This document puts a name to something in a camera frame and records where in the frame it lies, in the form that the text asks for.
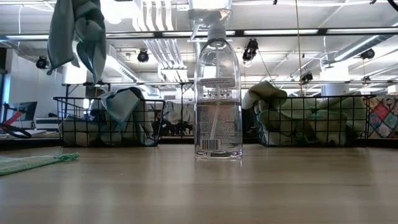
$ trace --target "wall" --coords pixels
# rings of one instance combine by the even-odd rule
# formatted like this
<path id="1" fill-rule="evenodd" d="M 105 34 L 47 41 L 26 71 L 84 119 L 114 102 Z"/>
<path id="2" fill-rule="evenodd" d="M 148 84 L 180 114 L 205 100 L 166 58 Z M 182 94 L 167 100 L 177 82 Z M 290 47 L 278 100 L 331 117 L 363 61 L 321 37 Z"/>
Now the wall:
<path id="1" fill-rule="evenodd" d="M 61 86 L 63 75 L 53 72 L 46 74 L 46 70 L 36 68 L 35 64 L 12 53 L 8 60 L 11 60 L 9 68 L 9 94 L 6 101 L 9 104 L 37 101 L 35 117 L 45 117 L 49 113 L 57 114 L 57 102 L 52 99 L 53 96 L 65 96 L 66 87 Z M 71 96 L 84 97 L 85 88 L 77 88 Z M 30 127 L 31 121 L 15 122 L 14 126 Z"/>

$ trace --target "table surface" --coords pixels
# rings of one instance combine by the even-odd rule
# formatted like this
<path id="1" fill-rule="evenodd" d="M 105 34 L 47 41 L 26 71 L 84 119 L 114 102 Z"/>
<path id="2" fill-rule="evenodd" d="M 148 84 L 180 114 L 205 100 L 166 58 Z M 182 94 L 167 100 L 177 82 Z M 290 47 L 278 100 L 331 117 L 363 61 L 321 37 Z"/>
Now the table surface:
<path id="1" fill-rule="evenodd" d="M 195 159 L 192 145 L 79 152 L 0 177 L 0 223 L 398 223 L 398 151 L 265 148 Z"/>

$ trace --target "ceiling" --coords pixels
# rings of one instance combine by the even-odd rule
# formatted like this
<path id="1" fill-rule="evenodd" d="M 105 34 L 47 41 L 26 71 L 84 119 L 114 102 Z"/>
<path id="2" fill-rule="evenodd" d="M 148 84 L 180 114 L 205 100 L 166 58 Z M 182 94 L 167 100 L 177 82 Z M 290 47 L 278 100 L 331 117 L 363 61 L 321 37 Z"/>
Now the ceiling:
<path id="1" fill-rule="evenodd" d="M 0 3 L 3 1 L 10 2 L 10 0 L 0 0 Z M 271 5 L 271 0 L 262 0 L 261 3 L 266 2 L 265 4 L 258 4 L 259 0 L 233 2 L 233 15 L 229 20 L 227 29 L 294 29 L 297 27 L 297 16 L 299 28 L 386 27 L 391 26 L 392 21 L 398 22 L 398 12 L 382 0 L 378 0 L 374 5 L 358 4 L 343 7 L 329 7 L 328 4 L 364 1 L 298 0 L 298 3 L 301 4 L 298 6 L 298 15 L 294 5 L 278 4 L 273 6 Z M 314 5 L 310 7 L 302 6 L 302 4 L 317 5 L 316 7 Z M 188 12 L 186 11 L 187 7 L 187 1 L 172 1 L 172 22 L 176 30 L 192 29 L 191 22 L 188 19 Z M 44 5 L 36 6 L 36 8 L 41 10 L 30 7 L 21 8 L 21 6 L 0 5 L 0 34 L 17 34 L 19 32 L 19 12 L 21 13 L 21 34 L 48 33 L 52 11 Z M 123 19 L 121 23 L 116 25 L 107 22 L 106 30 L 107 32 L 135 31 L 130 18 Z M 324 51 L 339 51 L 360 38 L 362 36 L 328 36 L 325 39 L 325 47 L 323 37 L 300 37 L 300 43 L 297 37 L 260 37 L 257 38 L 257 41 L 261 57 L 259 55 L 254 57 L 250 67 L 244 67 L 242 60 L 243 49 L 247 45 L 249 37 L 235 37 L 230 41 L 239 59 L 242 81 L 259 82 L 263 79 L 268 79 L 267 69 L 275 80 L 291 80 L 291 74 L 293 77 L 300 75 L 300 72 L 296 72 L 301 67 L 300 65 L 309 62 L 318 54 Z M 135 71 L 140 79 L 143 81 L 148 79 L 156 80 L 158 66 L 156 59 L 150 54 L 148 62 L 139 63 L 137 61 L 139 49 L 146 48 L 143 40 L 109 40 L 108 42 L 119 52 L 119 58 L 131 70 Z M 195 45 L 187 42 L 187 39 L 177 39 L 177 43 L 183 62 L 188 69 L 188 78 L 192 79 L 197 58 Z M 43 54 L 46 47 L 46 42 L 27 41 L 20 43 L 21 50 L 27 55 Z M 376 53 L 375 58 L 392 52 L 397 48 L 398 38 L 395 36 L 373 47 Z M 350 79 L 362 78 L 364 72 L 370 73 L 397 64 L 398 52 L 367 63 L 364 68 L 360 67 L 362 63 L 362 60 L 355 58 L 348 60 Z M 319 60 L 314 60 L 307 68 L 314 74 L 314 79 L 319 79 L 318 74 L 321 71 Z M 117 76 L 115 74 L 117 72 L 112 69 L 107 69 L 106 73 L 109 73 L 106 74 L 107 77 Z M 397 70 L 392 70 L 378 79 L 387 80 L 395 78 L 396 75 L 398 75 Z"/>

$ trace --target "wire basket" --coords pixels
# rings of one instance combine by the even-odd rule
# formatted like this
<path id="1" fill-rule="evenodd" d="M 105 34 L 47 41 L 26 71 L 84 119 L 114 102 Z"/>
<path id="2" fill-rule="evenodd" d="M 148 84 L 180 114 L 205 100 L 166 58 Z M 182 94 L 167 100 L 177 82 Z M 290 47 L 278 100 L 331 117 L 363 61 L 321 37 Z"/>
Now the wire basket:
<path id="1" fill-rule="evenodd" d="M 164 100 L 141 100 L 122 124 L 102 106 L 101 98 L 53 97 L 63 147 L 156 146 Z"/>
<path id="2" fill-rule="evenodd" d="M 373 97 L 311 96 L 256 101 L 253 112 L 258 141 L 267 147 L 358 146 L 359 139 L 368 138 L 369 100 Z"/>

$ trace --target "colorful quilt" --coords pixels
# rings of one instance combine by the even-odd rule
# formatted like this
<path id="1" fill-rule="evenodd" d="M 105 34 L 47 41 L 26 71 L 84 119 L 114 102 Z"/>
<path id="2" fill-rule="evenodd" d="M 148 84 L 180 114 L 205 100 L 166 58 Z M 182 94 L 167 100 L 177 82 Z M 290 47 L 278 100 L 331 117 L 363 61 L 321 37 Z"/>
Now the colorful quilt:
<path id="1" fill-rule="evenodd" d="M 369 109 L 369 138 L 398 139 L 398 97 L 386 95 L 372 98 Z"/>

